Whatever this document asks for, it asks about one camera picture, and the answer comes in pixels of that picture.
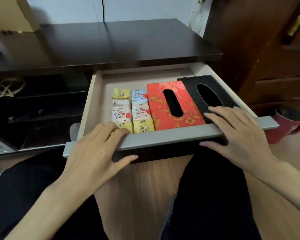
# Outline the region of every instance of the fingernail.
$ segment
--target fingernail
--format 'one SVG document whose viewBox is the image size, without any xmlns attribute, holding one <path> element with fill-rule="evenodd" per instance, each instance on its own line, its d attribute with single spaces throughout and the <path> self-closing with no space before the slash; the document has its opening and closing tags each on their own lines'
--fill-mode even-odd
<svg viewBox="0 0 300 240">
<path fill-rule="evenodd" d="M 207 143 L 205 141 L 202 141 L 199 143 L 200 146 L 205 147 L 207 145 Z"/>
</svg>

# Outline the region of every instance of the red tissue box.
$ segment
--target red tissue box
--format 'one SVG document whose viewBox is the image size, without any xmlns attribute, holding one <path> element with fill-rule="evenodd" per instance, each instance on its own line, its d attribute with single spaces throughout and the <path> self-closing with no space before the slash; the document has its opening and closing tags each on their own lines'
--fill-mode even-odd
<svg viewBox="0 0 300 240">
<path fill-rule="evenodd" d="M 175 117 L 171 114 L 164 90 L 174 92 L 182 109 L 182 116 Z M 148 84 L 147 95 L 156 131 L 206 124 L 182 81 Z"/>
</svg>

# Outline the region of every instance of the shoe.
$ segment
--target shoe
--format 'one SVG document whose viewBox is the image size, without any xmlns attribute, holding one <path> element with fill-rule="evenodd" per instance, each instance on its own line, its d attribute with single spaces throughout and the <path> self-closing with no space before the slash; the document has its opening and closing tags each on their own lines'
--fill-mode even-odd
<svg viewBox="0 0 300 240">
<path fill-rule="evenodd" d="M 167 227 L 170 225 L 170 220 L 171 220 L 172 213 L 173 213 L 173 204 L 174 204 L 174 200 L 176 199 L 176 197 L 177 197 L 176 195 L 172 196 L 172 198 L 169 201 L 168 209 L 164 214 L 165 218 L 164 218 L 163 227 L 159 234 L 159 240 L 167 240 L 166 234 L 164 234 L 164 232 L 167 231 Z"/>
</svg>

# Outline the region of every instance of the black pants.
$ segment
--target black pants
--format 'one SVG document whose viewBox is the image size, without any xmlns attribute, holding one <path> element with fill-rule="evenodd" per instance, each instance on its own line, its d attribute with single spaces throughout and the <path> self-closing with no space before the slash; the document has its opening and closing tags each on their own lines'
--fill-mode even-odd
<svg viewBox="0 0 300 240">
<path fill-rule="evenodd" d="M 56 181 L 65 163 L 62 150 L 56 149 L 22 161 L 0 176 L 0 240 Z M 94 196 L 53 239 L 108 239 Z M 164 239 L 261 239 L 243 171 L 218 153 L 198 147 L 180 180 Z"/>
</svg>

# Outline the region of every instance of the forearm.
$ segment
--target forearm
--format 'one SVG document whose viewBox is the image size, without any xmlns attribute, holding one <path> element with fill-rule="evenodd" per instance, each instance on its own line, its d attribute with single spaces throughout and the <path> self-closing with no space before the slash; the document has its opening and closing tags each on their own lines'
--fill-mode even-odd
<svg viewBox="0 0 300 240">
<path fill-rule="evenodd" d="M 5 240 L 51 239 L 84 202 L 74 194 L 70 185 L 59 181 L 50 185 Z"/>
<path fill-rule="evenodd" d="M 276 161 L 257 178 L 300 210 L 300 171 L 284 161 Z"/>
</svg>

